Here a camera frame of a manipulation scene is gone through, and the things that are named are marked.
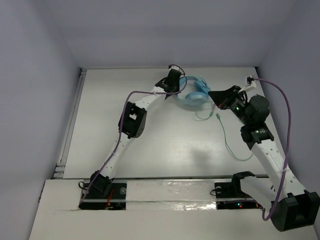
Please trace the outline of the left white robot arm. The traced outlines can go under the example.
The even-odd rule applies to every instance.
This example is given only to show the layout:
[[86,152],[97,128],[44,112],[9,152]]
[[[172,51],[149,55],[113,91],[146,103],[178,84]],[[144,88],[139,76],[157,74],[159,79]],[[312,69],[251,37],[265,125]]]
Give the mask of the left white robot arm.
[[160,97],[167,99],[183,91],[180,80],[186,76],[185,71],[176,64],[168,67],[168,75],[158,81],[150,91],[134,90],[128,94],[123,104],[118,122],[118,137],[114,148],[95,171],[84,189],[82,200],[87,195],[103,198],[111,193],[112,183],[124,153],[130,144],[144,132],[148,109]]

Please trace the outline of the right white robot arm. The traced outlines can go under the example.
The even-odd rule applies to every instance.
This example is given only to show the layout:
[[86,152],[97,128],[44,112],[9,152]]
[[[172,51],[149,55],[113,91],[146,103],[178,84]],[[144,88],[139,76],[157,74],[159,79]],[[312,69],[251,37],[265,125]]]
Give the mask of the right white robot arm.
[[315,223],[320,197],[309,192],[295,177],[281,156],[266,119],[269,102],[261,95],[248,98],[239,86],[227,90],[209,91],[208,95],[220,110],[230,110],[243,124],[242,140],[263,166],[272,186],[268,187],[250,171],[235,173],[220,193],[233,197],[250,197],[262,206],[263,219],[271,220],[280,231],[288,231]]

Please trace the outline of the white front board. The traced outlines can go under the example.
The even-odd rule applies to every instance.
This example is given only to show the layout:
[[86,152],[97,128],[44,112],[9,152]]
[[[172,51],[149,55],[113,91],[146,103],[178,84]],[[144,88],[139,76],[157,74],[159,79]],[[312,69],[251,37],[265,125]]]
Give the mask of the white front board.
[[312,226],[279,232],[260,209],[217,208],[213,179],[129,180],[124,210],[81,210],[76,179],[44,184],[32,240],[315,240]]

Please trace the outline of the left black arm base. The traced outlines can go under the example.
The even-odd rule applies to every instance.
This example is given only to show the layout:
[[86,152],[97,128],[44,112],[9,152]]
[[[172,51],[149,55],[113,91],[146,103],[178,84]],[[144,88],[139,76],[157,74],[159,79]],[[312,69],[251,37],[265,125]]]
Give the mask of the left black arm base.
[[106,196],[91,188],[78,207],[81,210],[125,210],[126,196],[127,183],[116,181],[111,184],[111,189]]

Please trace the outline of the aluminium rail left side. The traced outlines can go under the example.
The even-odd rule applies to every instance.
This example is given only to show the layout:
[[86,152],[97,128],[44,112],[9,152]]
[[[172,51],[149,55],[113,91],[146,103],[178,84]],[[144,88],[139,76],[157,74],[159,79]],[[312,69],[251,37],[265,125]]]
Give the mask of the aluminium rail left side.
[[71,146],[73,131],[75,128],[77,113],[80,105],[81,95],[86,79],[87,69],[81,67],[79,72],[78,84],[75,92],[75,96],[73,98],[72,107],[69,114],[69,119],[67,122],[66,129],[64,131],[64,136],[62,139],[62,145],[60,148],[60,153],[58,155],[57,162],[54,167],[54,172],[52,175],[52,179],[62,179],[64,177],[64,172],[68,160],[68,154]]

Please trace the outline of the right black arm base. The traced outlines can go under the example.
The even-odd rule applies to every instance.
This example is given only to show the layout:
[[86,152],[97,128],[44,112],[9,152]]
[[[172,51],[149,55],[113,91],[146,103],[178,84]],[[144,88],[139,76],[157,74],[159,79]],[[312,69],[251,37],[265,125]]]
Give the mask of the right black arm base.
[[232,188],[231,182],[216,182],[209,193],[216,199],[218,210],[261,209],[262,206],[243,192]]

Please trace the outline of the light blue headphones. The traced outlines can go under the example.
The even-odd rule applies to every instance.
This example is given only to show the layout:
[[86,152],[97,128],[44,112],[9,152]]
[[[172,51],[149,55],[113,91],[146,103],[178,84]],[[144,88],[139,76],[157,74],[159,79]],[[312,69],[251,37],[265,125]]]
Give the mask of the light blue headphones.
[[194,92],[189,92],[184,98],[179,97],[178,94],[174,95],[174,98],[181,104],[189,107],[200,107],[208,102],[209,92],[211,88],[208,86],[204,78],[200,76],[184,76],[180,78],[179,84],[184,87],[186,83],[193,83],[195,87]]

